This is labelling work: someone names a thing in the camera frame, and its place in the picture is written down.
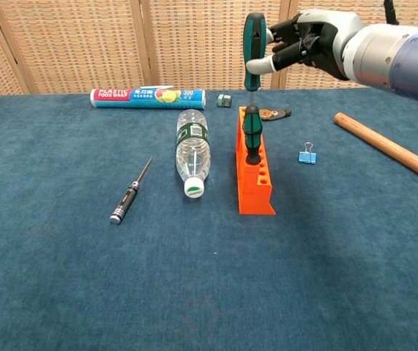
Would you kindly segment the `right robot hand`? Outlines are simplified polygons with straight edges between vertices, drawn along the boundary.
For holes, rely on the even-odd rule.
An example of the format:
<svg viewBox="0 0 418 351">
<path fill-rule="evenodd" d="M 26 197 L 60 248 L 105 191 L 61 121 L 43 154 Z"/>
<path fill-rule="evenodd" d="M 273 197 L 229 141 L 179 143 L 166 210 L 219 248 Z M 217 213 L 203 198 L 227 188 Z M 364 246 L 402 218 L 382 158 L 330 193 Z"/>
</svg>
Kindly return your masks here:
<svg viewBox="0 0 418 351">
<path fill-rule="evenodd" d="M 274 43 L 272 55 L 247 61 L 247 72 L 264 75 L 294 64 L 315 67 L 347 81 L 343 51 L 354 35 L 365 27 L 354 12 L 309 9 L 266 28 L 266 42 Z"/>
</svg>

